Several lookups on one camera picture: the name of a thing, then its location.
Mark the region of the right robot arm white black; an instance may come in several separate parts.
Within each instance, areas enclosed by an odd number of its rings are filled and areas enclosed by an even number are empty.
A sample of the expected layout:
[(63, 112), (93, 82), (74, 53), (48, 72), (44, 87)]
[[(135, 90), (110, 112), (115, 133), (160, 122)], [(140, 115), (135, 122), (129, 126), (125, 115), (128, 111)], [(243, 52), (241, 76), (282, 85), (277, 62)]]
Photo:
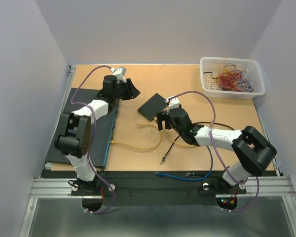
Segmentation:
[(159, 112), (158, 129), (173, 129), (189, 145), (235, 152), (238, 162), (227, 167), (217, 187), (223, 193), (250, 176), (261, 176), (277, 155), (275, 147), (253, 126), (242, 130), (221, 130), (193, 123), (182, 108)]

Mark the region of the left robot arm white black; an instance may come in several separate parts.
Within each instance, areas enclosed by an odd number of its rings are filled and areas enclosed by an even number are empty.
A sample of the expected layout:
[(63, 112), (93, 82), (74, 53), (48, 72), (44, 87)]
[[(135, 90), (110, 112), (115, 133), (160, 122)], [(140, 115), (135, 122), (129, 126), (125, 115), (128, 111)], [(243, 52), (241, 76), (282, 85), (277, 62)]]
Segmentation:
[(97, 180), (98, 172), (93, 166), (90, 151), (95, 137), (91, 125), (98, 119), (108, 115), (119, 100), (131, 100), (140, 95), (131, 79), (118, 76), (104, 77), (103, 88), (89, 103), (74, 102), (83, 107), (72, 112), (63, 112), (56, 128), (54, 147), (64, 155), (74, 167), (77, 179), (69, 185), (74, 191), (81, 190), (90, 195), (96, 194), (100, 188)]

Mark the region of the small black network switch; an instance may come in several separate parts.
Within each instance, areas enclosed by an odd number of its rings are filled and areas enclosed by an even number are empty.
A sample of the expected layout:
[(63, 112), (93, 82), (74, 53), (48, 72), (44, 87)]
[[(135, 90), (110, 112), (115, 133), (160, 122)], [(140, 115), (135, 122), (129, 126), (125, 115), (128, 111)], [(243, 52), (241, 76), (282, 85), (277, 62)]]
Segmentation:
[(156, 115), (166, 108), (166, 100), (156, 93), (138, 108), (138, 113), (148, 121), (153, 121)]

